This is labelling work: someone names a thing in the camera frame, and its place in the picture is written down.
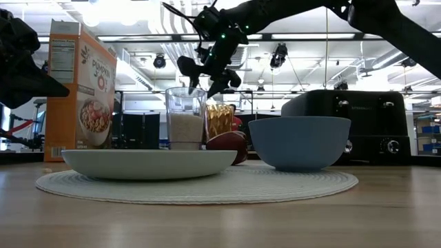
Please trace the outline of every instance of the sugar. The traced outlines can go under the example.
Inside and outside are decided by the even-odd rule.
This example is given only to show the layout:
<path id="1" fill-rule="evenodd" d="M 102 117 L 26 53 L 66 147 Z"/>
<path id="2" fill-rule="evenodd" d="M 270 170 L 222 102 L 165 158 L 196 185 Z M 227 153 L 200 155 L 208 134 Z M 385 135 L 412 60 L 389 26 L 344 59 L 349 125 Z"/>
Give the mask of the sugar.
<path id="1" fill-rule="evenodd" d="M 200 149 L 204 123 L 201 117 L 170 114 L 168 121 L 170 149 Z"/>

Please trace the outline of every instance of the blue bowl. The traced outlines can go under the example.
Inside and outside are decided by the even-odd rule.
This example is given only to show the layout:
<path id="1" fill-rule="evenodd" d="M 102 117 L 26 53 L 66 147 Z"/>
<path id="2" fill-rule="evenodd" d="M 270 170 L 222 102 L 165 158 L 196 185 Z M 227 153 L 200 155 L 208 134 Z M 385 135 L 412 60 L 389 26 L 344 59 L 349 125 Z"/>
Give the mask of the blue bowl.
<path id="1" fill-rule="evenodd" d="M 351 120 L 326 116 L 279 117 L 249 123 L 257 155 L 288 172 L 312 172 L 342 155 Z"/>

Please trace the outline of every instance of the cereal box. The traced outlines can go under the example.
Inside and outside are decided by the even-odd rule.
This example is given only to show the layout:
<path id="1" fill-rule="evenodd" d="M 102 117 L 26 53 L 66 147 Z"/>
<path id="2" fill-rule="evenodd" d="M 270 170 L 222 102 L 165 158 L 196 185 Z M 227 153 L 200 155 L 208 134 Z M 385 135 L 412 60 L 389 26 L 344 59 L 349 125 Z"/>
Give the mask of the cereal box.
<path id="1" fill-rule="evenodd" d="M 116 53 L 79 23 L 53 21 L 49 72 L 70 90 L 48 98 L 45 161 L 63 161 L 64 149 L 109 149 Z"/>

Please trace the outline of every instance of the nutrition facts label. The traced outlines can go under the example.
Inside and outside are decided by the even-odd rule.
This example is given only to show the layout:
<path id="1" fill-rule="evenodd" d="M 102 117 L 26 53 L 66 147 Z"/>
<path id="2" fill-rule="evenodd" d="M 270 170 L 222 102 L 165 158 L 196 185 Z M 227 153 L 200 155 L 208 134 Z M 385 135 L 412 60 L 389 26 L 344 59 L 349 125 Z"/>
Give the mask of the nutrition facts label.
<path id="1" fill-rule="evenodd" d="M 50 76 L 60 83 L 74 82 L 75 40 L 53 39 Z"/>

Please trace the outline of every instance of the cereal bowl image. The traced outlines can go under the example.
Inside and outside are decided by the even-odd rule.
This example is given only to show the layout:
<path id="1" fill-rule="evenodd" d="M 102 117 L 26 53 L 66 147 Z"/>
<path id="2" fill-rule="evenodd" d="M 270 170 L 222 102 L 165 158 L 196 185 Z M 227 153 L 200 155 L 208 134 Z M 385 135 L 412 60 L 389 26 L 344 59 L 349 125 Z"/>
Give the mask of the cereal bowl image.
<path id="1" fill-rule="evenodd" d="M 78 120 L 91 145 L 100 146 L 106 141 L 112 120 L 108 106 L 98 100 L 88 99 L 79 109 Z"/>

